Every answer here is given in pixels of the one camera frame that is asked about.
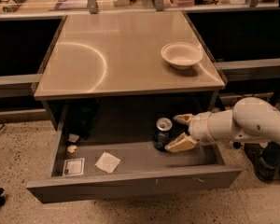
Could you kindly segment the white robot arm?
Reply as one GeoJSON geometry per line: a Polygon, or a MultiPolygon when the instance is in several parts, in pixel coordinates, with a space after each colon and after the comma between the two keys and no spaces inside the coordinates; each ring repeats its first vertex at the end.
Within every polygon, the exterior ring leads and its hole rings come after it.
{"type": "Polygon", "coordinates": [[[243,98],[230,110],[176,115],[174,121],[187,125],[189,134],[182,133],[165,146],[171,153],[218,141],[280,145],[280,111],[256,97],[243,98]]]}

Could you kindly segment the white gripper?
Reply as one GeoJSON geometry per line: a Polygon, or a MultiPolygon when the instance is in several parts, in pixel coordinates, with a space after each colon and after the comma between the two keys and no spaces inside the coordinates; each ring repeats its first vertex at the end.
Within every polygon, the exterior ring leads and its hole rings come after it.
{"type": "Polygon", "coordinates": [[[168,152],[176,153],[194,149],[197,142],[201,145],[209,145],[213,142],[210,134],[208,121],[211,116],[210,112],[203,112],[197,115],[181,114],[174,116],[174,121],[189,126],[189,133],[180,134],[174,141],[165,146],[168,152]]]}

